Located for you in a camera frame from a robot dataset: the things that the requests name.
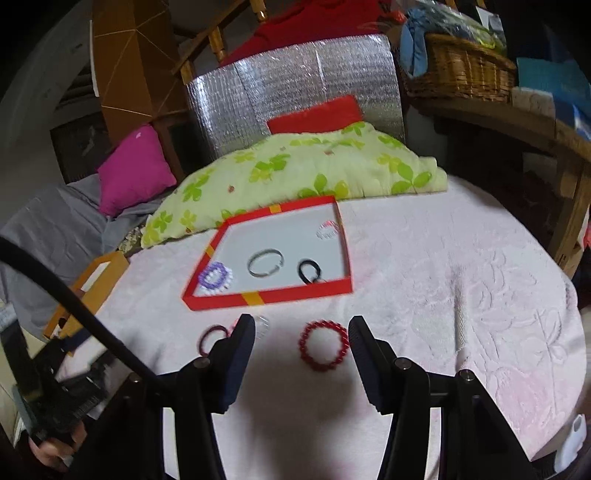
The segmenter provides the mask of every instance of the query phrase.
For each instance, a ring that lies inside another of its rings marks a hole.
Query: pink bedspread
[[[269,318],[237,402],[214,417],[230,480],[376,478],[390,417],[368,403],[351,355],[325,374],[298,357],[307,322],[346,325],[357,314],[428,371],[474,370],[533,456],[571,415],[583,385],[585,344],[569,279],[494,198],[453,177],[445,193],[339,206],[353,294],[192,312],[180,295],[213,235],[206,232],[132,257],[99,318],[158,373],[193,359],[212,324],[230,326],[242,312]],[[92,348],[84,345],[69,367]],[[439,415],[432,417],[428,477],[439,454]]]

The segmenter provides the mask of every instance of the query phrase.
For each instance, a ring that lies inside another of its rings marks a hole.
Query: yellow box
[[[100,306],[113,291],[121,275],[127,270],[127,267],[129,267],[129,262],[122,252],[117,251],[103,255],[102,257],[95,258],[70,288],[73,291],[83,290],[82,303],[93,314],[96,314]],[[60,318],[66,314],[66,309],[59,305],[43,331],[43,335],[50,338]],[[66,324],[59,332],[59,337],[65,338],[72,336],[81,328],[82,325],[78,320],[73,315],[70,315]]]

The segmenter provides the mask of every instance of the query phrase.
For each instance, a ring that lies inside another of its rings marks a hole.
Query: black bangle
[[[314,269],[316,270],[316,278],[309,280],[304,275],[304,272],[302,271],[302,267],[304,265],[311,265],[312,267],[314,267]],[[320,280],[320,275],[322,273],[322,270],[320,269],[320,266],[318,265],[318,263],[316,263],[314,260],[310,260],[309,258],[306,258],[298,264],[297,273],[300,276],[302,282],[304,282],[306,285],[310,285],[311,283],[316,283]]]
[[[279,263],[277,265],[275,265],[272,269],[270,269],[268,272],[263,272],[263,273],[253,272],[251,267],[252,267],[252,264],[254,263],[254,261],[261,258],[263,255],[268,255],[268,254],[279,255]],[[277,250],[275,248],[267,248],[265,250],[261,250],[260,252],[255,253],[252,257],[250,257],[250,259],[248,260],[248,263],[246,265],[246,268],[248,269],[248,272],[250,273],[250,275],[252,275],[253,277],[265,278],[265,277],[269,277],[269,276],[273,275],[273,273],[279,272],[279,269],[283,266],[284,263],[285,263],[285,258],[283,257],[283,254],[281,252],[279,252],[279,250]]]

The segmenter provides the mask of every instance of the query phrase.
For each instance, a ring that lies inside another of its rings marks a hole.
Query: magenta pillow
[[[111,217],[176,185],[151,125],[131,132],[98,168],[99,212]]]

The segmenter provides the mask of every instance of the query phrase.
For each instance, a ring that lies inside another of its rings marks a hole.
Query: human hand
[[[64,460],[78,451],[85,438],[86,429],[84,428],[84,424],[80,422],[72,432],[72,440],[74,440],[72,446],[66,445],[64,442],[54,438],[47,439],[41,445],[37,446],[29,437],[29,447],[35,458],[43,465],[53,468],[58,472],[67,472],[68,466]]]

